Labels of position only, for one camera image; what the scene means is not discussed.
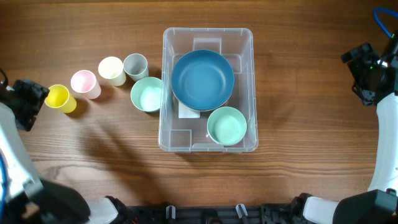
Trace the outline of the yellow plastic cup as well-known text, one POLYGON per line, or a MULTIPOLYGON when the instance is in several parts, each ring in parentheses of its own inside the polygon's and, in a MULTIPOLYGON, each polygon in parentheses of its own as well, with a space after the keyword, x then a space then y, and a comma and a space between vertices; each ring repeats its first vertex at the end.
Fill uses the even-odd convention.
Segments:
POLYGON ((45 104, 63 113, 71 113, 76 108, 76 99, 63 85, 52 85, 49 88, 49 95, 45 99, 45 104))

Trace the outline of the mint green bowl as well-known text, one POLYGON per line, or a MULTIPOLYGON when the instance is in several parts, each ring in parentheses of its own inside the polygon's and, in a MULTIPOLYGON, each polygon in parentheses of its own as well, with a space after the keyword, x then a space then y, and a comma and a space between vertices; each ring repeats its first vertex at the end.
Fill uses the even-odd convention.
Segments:
POLYGON ((240 142, 246 134, 246 118, 236 108, 223 106, 214 110, 208 117, 209 137, 217 144, 232 146, 240 142))
POLYGON ((137 81, 131 89, 133 105, 146 113, 160 110, 164 84, 156 77, 145 77, 137 81))

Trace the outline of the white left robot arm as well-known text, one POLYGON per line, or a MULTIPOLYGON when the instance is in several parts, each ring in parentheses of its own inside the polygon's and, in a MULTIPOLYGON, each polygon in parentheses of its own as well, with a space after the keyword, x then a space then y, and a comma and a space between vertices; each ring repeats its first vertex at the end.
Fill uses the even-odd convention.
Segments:
POLYGON ((49 89, 30 80, 1 82, 1 223, 112 223, 108 198, 87 202, 76 190, 43 178, 22 143, 49 89))

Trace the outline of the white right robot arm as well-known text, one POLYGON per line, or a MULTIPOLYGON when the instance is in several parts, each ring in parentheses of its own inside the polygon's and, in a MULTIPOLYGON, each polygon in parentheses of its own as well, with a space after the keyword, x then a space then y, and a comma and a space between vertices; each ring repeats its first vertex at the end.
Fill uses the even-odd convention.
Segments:
POLYGON ((382 54, 365 43, 341 56, 353 78, 351 90, 365 106, 375 106, 379 137, 376 165, 365 193, 339 202, 309 194, 284 210, 291 223, 397 223, 397 32, 382 54))

